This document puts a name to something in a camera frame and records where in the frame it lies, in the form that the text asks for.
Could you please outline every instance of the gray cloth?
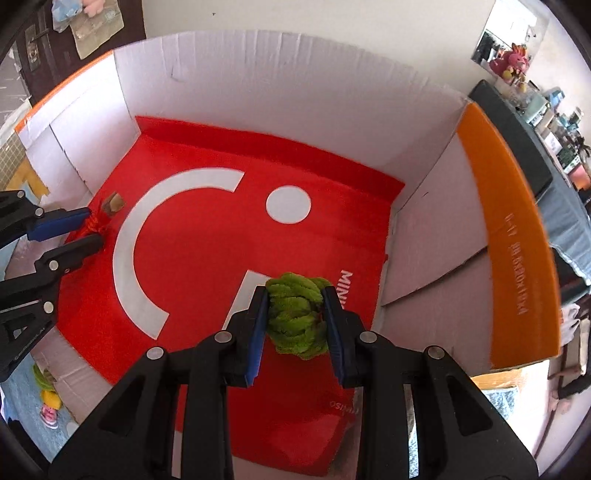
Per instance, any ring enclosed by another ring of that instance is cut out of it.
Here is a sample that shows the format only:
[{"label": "gray cloth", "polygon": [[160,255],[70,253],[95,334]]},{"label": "gray cloth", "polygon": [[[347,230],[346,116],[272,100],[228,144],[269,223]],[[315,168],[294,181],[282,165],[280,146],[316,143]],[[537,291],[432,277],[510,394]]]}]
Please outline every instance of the gray cloth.
[{"label": "gray cloth", "polygon": [[[501,416],[508,420],[515,410],[515,400],[519,394],[517,387],[499,388],[497,390],[484,390],[484,395],[497,409]],[[408,440],[408,460],[409,460],[409,478],[418,476],[418,443],[417,443],[417,427],[413,427],[413,432]]]},{"label": "gray cloth", "polygon": [[552,183],[538,200],[538,209],[553,247],[574,272],[591,285],[591,222],[579,195],[549,158]]},{"label": "gray cloth", "polygon": [[33,363],[31,355],[27,355],[10,378],[2,383],[2,389],[11,406],[11,417],[21,422],[31,440],[51,462],[69,438],[66,425],[72,418],[65,408],[61,408],[57,414],[56,430],[47,428],[41,421],[39,412],[43,402],[33,376]]}]

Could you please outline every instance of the green plush toy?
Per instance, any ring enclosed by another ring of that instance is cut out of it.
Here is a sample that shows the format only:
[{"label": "green plush toy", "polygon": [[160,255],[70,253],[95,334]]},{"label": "green plush toy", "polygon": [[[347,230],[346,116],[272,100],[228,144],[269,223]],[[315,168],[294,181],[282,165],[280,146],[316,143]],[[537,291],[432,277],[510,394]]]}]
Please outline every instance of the green plush toy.
[{"label": "green plush toy", "polygon": [[271,298],[267,334],[277,353],[309,360],[328,351],[326,322],[320,314],[320,290],[329,285],[325,278],[306,278],[295,273],[267,281]]}]

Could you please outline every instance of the floor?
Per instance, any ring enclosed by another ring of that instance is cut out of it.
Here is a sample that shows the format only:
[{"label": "floor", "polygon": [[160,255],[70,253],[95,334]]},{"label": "floor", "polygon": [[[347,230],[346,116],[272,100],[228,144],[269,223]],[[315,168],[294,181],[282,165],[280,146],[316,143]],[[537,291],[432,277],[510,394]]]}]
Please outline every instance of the floor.
[{"label": "floor", "polygon": [[39,411],[42,402],[39,396],[40,389],[33,377],[31,355],[24,358],[10,378],[1,386],[9,407],[7,416],[13,420],[19,420],[41,453],[49,461],[53,460],[69,438],[66,425],[72,418],[65,408],[61,408],[58,412],[56,430],[49,429],[41,421]]}]

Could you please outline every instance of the tiled wall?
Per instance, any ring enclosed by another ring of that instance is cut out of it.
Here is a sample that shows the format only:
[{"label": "tiled wall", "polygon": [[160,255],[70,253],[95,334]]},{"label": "tiled wall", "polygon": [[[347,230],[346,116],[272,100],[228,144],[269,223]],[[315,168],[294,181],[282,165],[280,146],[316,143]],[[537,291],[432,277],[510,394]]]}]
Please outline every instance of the tiled wall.
[{"label": "tiled wall", "polygon": [[0,147],[0,190],[4,190],[19,165],[25,160],[25,147],[17,134],[13,134]]}]

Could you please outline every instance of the red rug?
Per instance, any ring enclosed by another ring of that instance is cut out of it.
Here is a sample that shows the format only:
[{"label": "red rug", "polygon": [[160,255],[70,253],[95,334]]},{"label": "red rug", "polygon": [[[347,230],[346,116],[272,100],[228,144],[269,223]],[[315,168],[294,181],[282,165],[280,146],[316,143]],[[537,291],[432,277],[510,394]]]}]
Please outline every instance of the red rug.
[{"label": "red rug", "polygon": [[[176,351],[218,331],[247,270],[271,277],[292,271],[334,284],[346,275],[345,307],[369,326],[390,205],[402,183],[268,135],[149,118],[138,123],[142,135],[90,205],[96,209],[117,191],[126,206],[110,224],[104,249],[67,275],[60,290],[60,331],[109,382],[152,346]],[[137,237],[137,280],[168,312],[153,340],[130,321],[115,291],[119,229],[156,184],[209,167],[244,175],[234,192],[201,188],[172,196],[149,213]],[[309,213],[297,223],[281,223],[267,211],[269,194],[284,186],[310,199]],[[306,362],[278,355],[267,340],[254,386],[229,392],[232,451],[263,465],[325,475],[351,421],[351,401],[328,355]]]}]

